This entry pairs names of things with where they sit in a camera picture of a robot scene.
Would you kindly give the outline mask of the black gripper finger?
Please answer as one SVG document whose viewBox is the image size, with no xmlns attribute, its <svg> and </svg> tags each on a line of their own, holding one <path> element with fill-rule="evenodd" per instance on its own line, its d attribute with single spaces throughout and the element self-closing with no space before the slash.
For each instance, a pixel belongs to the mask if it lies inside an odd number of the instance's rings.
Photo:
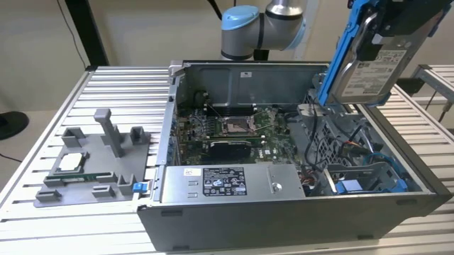
<svg viewBox="0 0 454 255">
<path fill-rule="evenodd" d="M 383 37 L 375 33 L 369 35 L 361 43 L 361 61 L 374 61 L 383 46 Z"/>
</svg>

